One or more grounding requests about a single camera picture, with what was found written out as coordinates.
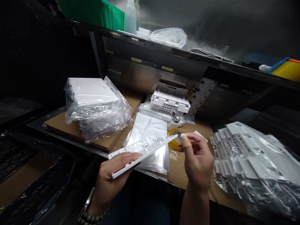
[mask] right hand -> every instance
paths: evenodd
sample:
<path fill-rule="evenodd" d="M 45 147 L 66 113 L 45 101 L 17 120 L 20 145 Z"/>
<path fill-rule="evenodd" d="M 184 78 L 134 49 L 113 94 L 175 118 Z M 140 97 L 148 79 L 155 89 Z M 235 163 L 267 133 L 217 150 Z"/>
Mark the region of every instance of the right hand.
<path fill-rule="evenodd" d="M 195 133 L 187 133 L 183 138 L 193 140 L 192 146 L 181 149 L 185 153 L 184 167 L 189 186 L 199 193 L 208 194 L 213 171 L 213 155 L 203 137 Z"/>

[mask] table surface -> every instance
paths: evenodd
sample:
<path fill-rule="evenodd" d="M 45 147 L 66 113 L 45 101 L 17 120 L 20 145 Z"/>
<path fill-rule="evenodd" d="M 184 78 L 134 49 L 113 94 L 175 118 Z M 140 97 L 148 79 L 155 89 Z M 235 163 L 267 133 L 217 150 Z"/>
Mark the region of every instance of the table surface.
<path fill-rule="evenodd" d="M 100 147 L 96 147 L 96 146 L 93 146 L 93 145 L 86 145 L 85 143 L 81 142 L 81 141 L 78 141 L 78 140 L 75 140 L 71 137 L 69 137 L 68 135 L 66 134 L 62 134 L 62 133 L 58 133 L 56 132 L 55 130 L 47 127 L 47 125 L 44 124 L 44 122 L 46 122 L 47 120 L 65 112 L 67 110 L 67 107 L 66 106 L 63 106 L 63 107 L 60 107 L 56 110 L 54 110 L 53 112 L 51 113 L 48 113 L 30 123 L 27 124 L 27 126 L 35 129 L 35 130 L 38 130 L 44 134 L 47 134 L 49 136 L 52 136 L 52 137 L 55 137 L 55 138 L 58 138 L 62 141 L 65 141 L 65 142 L 68 142 L 69 144 L 72 144 L 76 147 L 80 147 L 86 151 L 89 151 L 91 153 L 94 153 L 96 155 L 99 155 L 99 156 L 102 156 L 104 158 L 107 158 L 108 159 L 108 153 L 107 153 L 107 150 L 102 150 Z M 140 168 L 135 168 L 135 170 L 139 171 L 139 172 L 142 172 L 148 176 L 151 176 L 151 177 L 154 177 L 156 179 L 159 179 L 159 180 L 162 180 L 164 182 L 167 182 L 169 183 L 170 185 L 173 185 L 173 186 L 176 186 L 178 188 L 181 188 L 175 184 L 172 184 L 170 182 L 168 182 L 168 180 L 164 177 L 161 177 L 159 175 L 156 175 L 156 174 L 153 174 L 149 171 L 146 171 L 146 170 L 142 170 Z"/>

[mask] transparent bag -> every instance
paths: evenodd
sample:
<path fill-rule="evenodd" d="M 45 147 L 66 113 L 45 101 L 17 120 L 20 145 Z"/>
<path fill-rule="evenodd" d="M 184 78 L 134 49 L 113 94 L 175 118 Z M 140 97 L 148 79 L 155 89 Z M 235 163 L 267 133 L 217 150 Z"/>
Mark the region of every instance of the transparent bag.
<path fill-rule="evenodd" d="M 70 124 L 74 120 L 94 120 L 120 110 L 120 98 L 111 81 L 101 78 L 68 78 L 64 88 Z"/>
<path fill-rule="evenodd" d="M 274 136 L 240 122 L 211 137 L 215 182 L 255 210 L 267 209 L 294 220 L 300 214 L 300 163 Z"/>
<path fill-rule="evenodd" d="M 132 108 L 108 77 L 101 79 L 102 81 L 98 78 L 88 78 L 88 81 L 83 80 L 82 85 L 76 83 L 77 85 L 72 87 L 69 80 L 70 78 L 65 87 L 68 101 L 66 122 L 79 121 L 85 143 L 104 139 L 112 132 L 123 130 L 132 119 Z"/>
<path fill-rule="evenodd" d="M 176 48 L 182 48 L 188 41 L 187 34 L 177 27 L 155 30 L 149 35 L 149 38 L 153 42 Z"/>
<path fill-rule="evenodd" d="M 133 128 L 123 146 L 126 147 L 141 141 L 151 134 L 155 134 L 158 138 L 167 137 L 167 122 L 138 112 Z M 168 145 L 159 148 L 152 155 L 144 159 L 138 167 L 167 175 L 170 167 Z"/>

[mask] green bin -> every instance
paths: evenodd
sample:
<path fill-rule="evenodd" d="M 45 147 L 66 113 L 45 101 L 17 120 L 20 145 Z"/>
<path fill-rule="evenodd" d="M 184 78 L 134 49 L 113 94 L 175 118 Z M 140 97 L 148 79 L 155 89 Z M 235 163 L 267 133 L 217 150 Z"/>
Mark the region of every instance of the green bin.
<path fill-rule="evenodd" d="M 124 31 L 124 12 L 105 0 L 57 1 L 63 15 L 68 19 Z"/>

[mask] wrist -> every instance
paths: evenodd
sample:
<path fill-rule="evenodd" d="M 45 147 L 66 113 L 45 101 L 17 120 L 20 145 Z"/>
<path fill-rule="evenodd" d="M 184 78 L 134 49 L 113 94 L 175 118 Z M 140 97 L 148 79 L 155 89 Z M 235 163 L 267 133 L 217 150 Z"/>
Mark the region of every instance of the wrist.
<path fill-rule="evenodd" d="M 191 192 L 193 196 L 197 196 L 199 198 L 209 197 L 209 185 L 207 187 L 199 188 L 197 185 L 188 182 L 186 191 Z"/>
<path fill-rule="evenodd" d="M 87 209 L 87 213 L 91 216 L 102 215 L 109 207 L 109 204 L 98 204 L 95 198 L 92 198 L 91 204 Z"/>

